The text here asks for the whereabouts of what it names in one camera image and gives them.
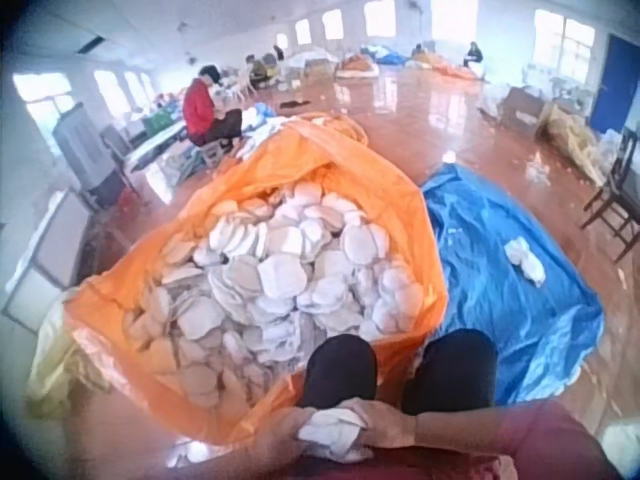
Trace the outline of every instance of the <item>pink sleeve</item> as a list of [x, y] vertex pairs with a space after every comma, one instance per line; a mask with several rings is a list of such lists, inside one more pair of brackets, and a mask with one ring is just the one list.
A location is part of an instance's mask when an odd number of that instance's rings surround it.
[[621, 478], [598, 441], [552, 400], [511, 409], [500, 440], [513, 458], [519, 480]]

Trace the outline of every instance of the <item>yellow bag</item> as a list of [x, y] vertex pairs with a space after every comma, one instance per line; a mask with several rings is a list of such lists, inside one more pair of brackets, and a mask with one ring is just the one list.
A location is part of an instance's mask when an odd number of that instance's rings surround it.
[[210, 212], [221, 200], [242, 201], [308, 179], [358, 203], [382, 225], [391, 237], [392, 251], [404, 257], [424, 286], [424, 309], [412, 331], [373, 345], [380, 388], [393, 393], [416, 350], [442, 321], [447, 293], [420, 190], [366, 147], [366, 141], [362, 129], [346, 117], [327, 118], [324, 126], [302, 119], [285, 124], [249, 161], [196, 191], [175, 219], [140, 239], [110, 271], [82, 284], [66, 304], [74, 338], [116, 388], [182, 435], [215, 445], [250, 439], [272, 411], [296, 402], [303, 372], [280, 379], [243, 418], [224, 416], [194, 405], [145, 371], [140, 354], [123, 335], [122, 323], [125, 312], [139, 305], [145, 283], [162, 268], [160, 253], [175, 234], [203, 238], [218, 220]]

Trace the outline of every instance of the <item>dark hair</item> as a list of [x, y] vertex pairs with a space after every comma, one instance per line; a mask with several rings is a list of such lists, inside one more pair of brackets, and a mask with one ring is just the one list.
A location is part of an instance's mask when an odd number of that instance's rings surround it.
[[213, 83], [220, 83], [220, 72], [218, 72], [218, 69], [215, 65], [207, 65], [205, 67], [202, 67], [198, 72], [198, 75], [209, 75], [209, 78], [213, 80]]

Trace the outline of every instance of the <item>tiled floor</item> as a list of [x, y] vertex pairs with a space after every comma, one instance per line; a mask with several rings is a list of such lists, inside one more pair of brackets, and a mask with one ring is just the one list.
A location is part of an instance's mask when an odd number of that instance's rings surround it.
[[[431, 72], [383, 70], [376, 80], [320, 82], [296, 94], [262, 93], [261, 98], [274, 108], [293, 98], [311, 101], [283, 114], [348, 113], [368, 133], [370, 147], [417, 184], [452, 150], [459, 163], [501, 185], [533, 212], [598, 292], [606, 309], [606, 331], [597, 351], [560, 396], [590, 431], [599, 434], [608, 422], [640, 413], [640, 325], [634, 322], [640, 311], [640, 252], [613, 265], [612, 258], [622, 245], [598, 223], [584, 232], [579, 229], [584, 218], [581, 207], [593, 187], [550, 148], [483, 119], [476, 108], [480, 91], [481, 85]], [[550, 185], [525, 176], [526, 163], [537, 150], [551, 168]], [[166, 206], [143, 186], [147, 206], [141, 209], [133, 202], [114, 223], [134, 241], [175, 213], [206, 181], [205, 175], [190, 179]], [[87, 396], [80, 392], [75, 407], [67, 421], [72, 466], [93, 478], [162, 470], [172, 445], [181, 441], [119, 393]]]

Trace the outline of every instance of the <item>person in red shirt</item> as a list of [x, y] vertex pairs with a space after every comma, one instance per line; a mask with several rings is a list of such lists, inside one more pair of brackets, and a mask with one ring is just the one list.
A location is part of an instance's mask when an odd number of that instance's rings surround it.
[[220, 72], [214, 65], [202, 67], [184, 96], [182, 115], [189, 140], [202, 147], [221, 139], [233, 139], [242, 133], [242, 110], [229, 110], [224, 118], [215, 118], [215, 106], [209, 87], [220, 84]]

